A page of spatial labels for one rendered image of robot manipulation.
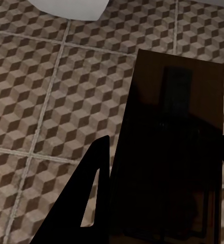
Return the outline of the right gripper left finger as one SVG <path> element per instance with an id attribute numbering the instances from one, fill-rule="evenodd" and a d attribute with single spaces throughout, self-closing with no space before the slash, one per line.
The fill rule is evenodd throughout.
<path id="1" fill-rule="evenodd" d="M 109 244 L 109 136 L 95 140 L 30 244 Z M 99 170 L 94 224 L 81 227 Z"/>

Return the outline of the mousetrap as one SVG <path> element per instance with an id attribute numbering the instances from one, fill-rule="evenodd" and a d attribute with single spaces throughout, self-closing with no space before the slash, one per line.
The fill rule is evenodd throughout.
<path id="1" fill-rule="evenodd" d="M 139 49 L 109 176 L 109 244 L 220 244 L 224 64 Z"/>

